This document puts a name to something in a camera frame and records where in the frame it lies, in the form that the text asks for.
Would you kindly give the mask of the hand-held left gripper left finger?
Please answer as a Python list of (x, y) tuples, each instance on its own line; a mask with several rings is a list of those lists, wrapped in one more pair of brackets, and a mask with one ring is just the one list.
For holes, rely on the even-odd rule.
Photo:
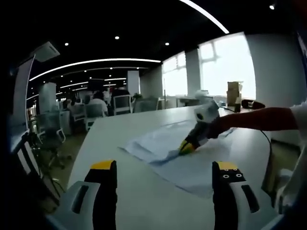
[(117, 163), (101, 161), (90, 167), (83, 181), (75, 182), (60, 199), (58, 230), (115, 230)]

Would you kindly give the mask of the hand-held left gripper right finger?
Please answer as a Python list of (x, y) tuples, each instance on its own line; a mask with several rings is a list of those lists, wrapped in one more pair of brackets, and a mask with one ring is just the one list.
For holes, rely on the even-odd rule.
[(265, 220), (260, 192), (250, 185), (235, 164), (214, 161), (212, 187), (216, 230), (262, 229)]

